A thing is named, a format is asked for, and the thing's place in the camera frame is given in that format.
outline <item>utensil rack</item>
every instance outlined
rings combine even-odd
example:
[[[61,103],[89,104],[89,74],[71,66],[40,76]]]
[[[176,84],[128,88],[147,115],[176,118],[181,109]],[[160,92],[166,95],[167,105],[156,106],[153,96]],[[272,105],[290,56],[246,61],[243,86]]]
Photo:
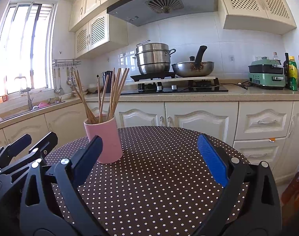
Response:
[[[77,68],[78,65],[81,65],[82,62],[80,59],[53,59],[52,60],[52,66],[53,67],[75,67]]]

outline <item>window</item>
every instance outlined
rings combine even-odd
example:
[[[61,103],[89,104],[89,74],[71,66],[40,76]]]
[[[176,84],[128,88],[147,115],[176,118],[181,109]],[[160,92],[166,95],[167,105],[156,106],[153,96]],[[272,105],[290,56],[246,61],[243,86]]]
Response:
[[[51,87],[47,53],[53,9],[53,4],[9,4],[0,34],[0,95]]]

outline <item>metal screw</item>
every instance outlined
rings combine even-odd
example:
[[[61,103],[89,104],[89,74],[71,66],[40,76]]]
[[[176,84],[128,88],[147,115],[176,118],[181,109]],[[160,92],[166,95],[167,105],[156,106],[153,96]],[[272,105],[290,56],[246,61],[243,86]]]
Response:
[[[33,162],[32,164],[31,164],[31,166],[35,169],[36,167],[38,167],[38,165],[39,165],[39,163],[38,162]]]
[[[238,164],[239,163],[239,159],[237,157],[232,157],[231,158],[231,162],[235,163],[235,164]]]
[[[61,164],[63,164],[63,165],[66,165],[69,162],[70,162],[70,160],[68,158],[64,158],[61,160]]]
[[[261,162],[261,165],[262,165],[263,167],[265,167],[265,168],[268,167],[268,163],[267,163],[266,161]]]

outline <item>green bottle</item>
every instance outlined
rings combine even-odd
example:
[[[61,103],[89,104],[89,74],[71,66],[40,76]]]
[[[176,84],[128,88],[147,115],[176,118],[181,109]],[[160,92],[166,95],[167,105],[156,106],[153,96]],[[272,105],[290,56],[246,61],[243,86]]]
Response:
[[[289,89],[297,90],[298,70],[294,56],[289,56]]]

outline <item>round table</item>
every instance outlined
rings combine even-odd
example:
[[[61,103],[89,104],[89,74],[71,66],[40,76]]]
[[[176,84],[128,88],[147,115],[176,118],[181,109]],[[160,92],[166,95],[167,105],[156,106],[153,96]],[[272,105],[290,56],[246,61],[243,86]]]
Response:
[[[223,187],[213,179],[199,150],[201,134],[183,128],[141,126],[118,129],[123,156],[111,164],[96,163],[84,185],[83,200],[113,236],[190,235],[207,217]],[[208,137],[230,156],[247,159],[220,140]],[[70,158],[87,137],[66,144],[47,157],[48,165]],[[248,184],[227,222],[237,218]],[[72,221],[58,185],[53,187],[62,213]]]

